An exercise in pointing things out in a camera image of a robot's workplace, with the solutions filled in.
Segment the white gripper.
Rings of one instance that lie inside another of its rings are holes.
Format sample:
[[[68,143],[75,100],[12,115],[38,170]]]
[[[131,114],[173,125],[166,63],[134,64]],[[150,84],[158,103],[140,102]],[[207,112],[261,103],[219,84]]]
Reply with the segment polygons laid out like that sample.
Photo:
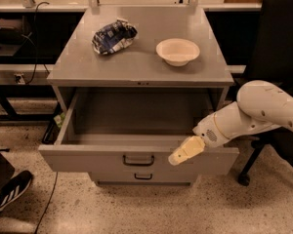
[[[209,148],[216,148],[225,144],[228,140],[218,129],[215,114],[206,116],[192,131],[196,136],[187,137],[168,157],[171,165],[180,165],[196,156],[204,150],[205,145]]]

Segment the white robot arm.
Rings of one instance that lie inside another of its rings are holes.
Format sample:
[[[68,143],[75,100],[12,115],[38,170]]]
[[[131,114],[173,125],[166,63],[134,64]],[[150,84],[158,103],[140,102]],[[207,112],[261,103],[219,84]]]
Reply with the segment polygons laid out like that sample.
[[[270,82],[250,81],[240,87],[235,102],[200,120],[168,161],[177,166],[206,148],[280,127],[293,132],[293,97]]]

